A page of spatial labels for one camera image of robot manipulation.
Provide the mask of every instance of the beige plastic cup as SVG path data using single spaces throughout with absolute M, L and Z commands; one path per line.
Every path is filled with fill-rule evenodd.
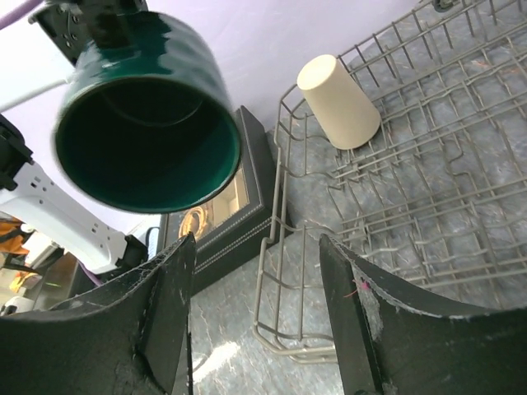
M 379 111 L 333 55 L 308 62 L 296 84 L 336 148 L 358 148 L 379 129 Z

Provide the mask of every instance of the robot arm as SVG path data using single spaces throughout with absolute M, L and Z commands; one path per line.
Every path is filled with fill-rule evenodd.
M 0 211 L 47 235 L 97 275 L 146 259 L 146 246 L 73 200 L 31 154 L 21 134 L 0 115 Z

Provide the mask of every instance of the wire rack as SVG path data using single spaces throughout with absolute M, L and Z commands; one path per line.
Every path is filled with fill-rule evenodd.
M 437 14 L 425 3 L 340 55 L 383 119 L 357 150 L 329 145 L 306 103 L 294 105 L 296 86 L 282 97 L 275 189 L 288 207 L 276 193 L 253 327 L 271 351 L 336 361 L 322 232 L 451 299 L 497 309 L 527 302 L 524 6 L 466 0 Z

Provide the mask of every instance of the watch box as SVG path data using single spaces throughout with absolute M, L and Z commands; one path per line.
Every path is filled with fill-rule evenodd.
M 276 172 L 264 126 L 243 106 L 235 117 L 243 146 L 234 179 L 201 206 L 161 218 L 161 247 L 189 232 L 197 240 L 193 294 L 259 255 L 270 232 Z

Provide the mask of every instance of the black cable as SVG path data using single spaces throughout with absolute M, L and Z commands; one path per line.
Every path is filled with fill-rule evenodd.
M 147 246 L 147 251 L 150 250 L 150 233 L 151 233 L 154 229 L 157 229 L 158 231 L 160 230 L 160 229 L 159 229 L 159 226 L 152 226 L 151 228 L 148 228 L 148 230 L 147 230 L 147 234 L 145 235 L 145 245 Z

